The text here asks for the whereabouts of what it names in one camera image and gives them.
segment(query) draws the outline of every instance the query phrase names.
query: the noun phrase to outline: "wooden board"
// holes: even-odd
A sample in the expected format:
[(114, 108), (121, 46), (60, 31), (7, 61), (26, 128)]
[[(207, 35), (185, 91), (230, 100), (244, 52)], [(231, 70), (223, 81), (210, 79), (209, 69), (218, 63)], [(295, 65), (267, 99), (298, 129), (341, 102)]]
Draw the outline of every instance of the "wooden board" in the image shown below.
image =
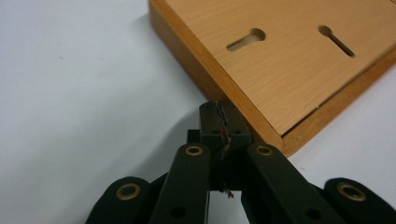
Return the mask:
[(206, 97), (231, 100), (287, 156), (396, 61), (390, 0), (149, 5), (152, 26)]

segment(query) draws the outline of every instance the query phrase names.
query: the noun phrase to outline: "keyhole hanger slot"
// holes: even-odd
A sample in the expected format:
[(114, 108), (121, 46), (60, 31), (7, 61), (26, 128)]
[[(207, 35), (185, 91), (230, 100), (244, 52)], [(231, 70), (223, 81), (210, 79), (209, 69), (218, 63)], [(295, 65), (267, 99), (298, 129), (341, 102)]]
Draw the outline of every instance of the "keyhole hanger slot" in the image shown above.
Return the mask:
[(265, 39), (265, 32), (259, 28), (253, 28), (250, 30), (248, 35), (245, 35), (244, 37), (229, 44), (227, 46), (227, 50), (233, 52), (251, 43), (257, 41), (263, 41), (264, 39)]
[(347, 56), (354, 58), (355, 57), (355, 53), (348, 48), (341, 40), (339, 40), (333, 33), (332, 33), (332, 29), (330, 29), (328, 26), (325, 25), (321, 25), (318, 28), (318, 31), (324, 35), (330, 38), (330, 40), (332, 42), (334, 42), (334, 44), (336, 44), (338, 46), (338, 48), (340, 48)]

